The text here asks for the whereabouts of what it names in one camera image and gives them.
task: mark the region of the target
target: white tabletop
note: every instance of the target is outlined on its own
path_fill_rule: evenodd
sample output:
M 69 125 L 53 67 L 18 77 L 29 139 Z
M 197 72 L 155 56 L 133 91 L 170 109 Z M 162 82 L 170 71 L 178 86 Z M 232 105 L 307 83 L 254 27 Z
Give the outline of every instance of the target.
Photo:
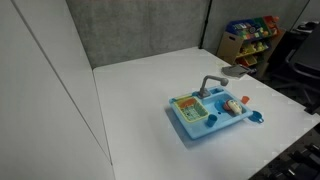
M 191 140 L 168 100 L 199 90 L 205 75 L 227 65 L 205 50 L 172 53 L 94 70 L 117 180 L 248 179 L 314 127 L 320 118 L 244 76 L 226 87 L 263 114 Z M 208 81 L 207 87 L 218 85 Z

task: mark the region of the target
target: concrete wall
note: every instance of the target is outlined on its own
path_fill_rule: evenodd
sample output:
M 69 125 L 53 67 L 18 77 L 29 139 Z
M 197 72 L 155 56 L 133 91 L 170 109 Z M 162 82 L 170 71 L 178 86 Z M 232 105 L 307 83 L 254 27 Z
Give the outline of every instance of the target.
M 204 48 L 216 52 L 231 20 L 271 14 L 290 28 L 307 1 L 214 0 Z M 67 0 L 92 68 L 197 46 L 208 2 Z
M 320 21 L 320 1 L 310 0 L 309 4 L 297 20 L 294 27 L 298 27 L 303 21 Z

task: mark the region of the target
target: toy sink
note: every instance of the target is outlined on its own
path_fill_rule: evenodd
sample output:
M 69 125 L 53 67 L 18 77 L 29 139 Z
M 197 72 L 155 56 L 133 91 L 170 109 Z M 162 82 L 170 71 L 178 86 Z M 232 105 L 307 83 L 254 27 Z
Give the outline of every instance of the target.
M 208 88 L 208 91 L 210 95 L 203 99 L 198 97 L 198 92 L 194 92 L 169 100 L 170 106 L 192 139 L 215 132 L 253 114 L 222 86 Z M 231 99 L 236 100 L 242 107 L 242 114 L 235 115 L 232 111 L 224 110 L 224 103 Z M 212 127 L 207 124 L 209 116 L 216 117 Z

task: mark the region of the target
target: toy faucet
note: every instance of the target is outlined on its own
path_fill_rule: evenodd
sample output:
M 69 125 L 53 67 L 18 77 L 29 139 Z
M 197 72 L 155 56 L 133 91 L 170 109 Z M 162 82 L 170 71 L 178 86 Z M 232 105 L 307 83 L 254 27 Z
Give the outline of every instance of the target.
M 216 76 L 207 75 L 206 77 L 203 78 L 202 86 L 201 86 L 200 91 L 199 91 L 199 95 L 198 96 L 199 96 L 200 99 L 203 99 L 205 97 L 210 96 L 209 91 L 205 88 L 206 82 L 207 82 L 208 79 L 213 79 L 213 80 L 216 80 L 216 81 L 220 81 L 221 86 L 226 86 L 229 83 L 229 80 L 227 78 L 220 78 L 220 77 L 216 77 Z

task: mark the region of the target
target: white wall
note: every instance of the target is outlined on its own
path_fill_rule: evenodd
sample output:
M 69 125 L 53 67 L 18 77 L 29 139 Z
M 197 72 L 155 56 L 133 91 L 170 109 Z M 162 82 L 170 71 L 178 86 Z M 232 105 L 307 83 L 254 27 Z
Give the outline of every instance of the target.
M 0 1 L 0 179 L 114 180 L 10 0 Z
M 65 0 L 13 0 L 109 157 L 93 73 Z
M 294 27 L 298 27 L 303 21 L 320 21 L 320 1 L 310 0 L 309 4 L 302 12 Z

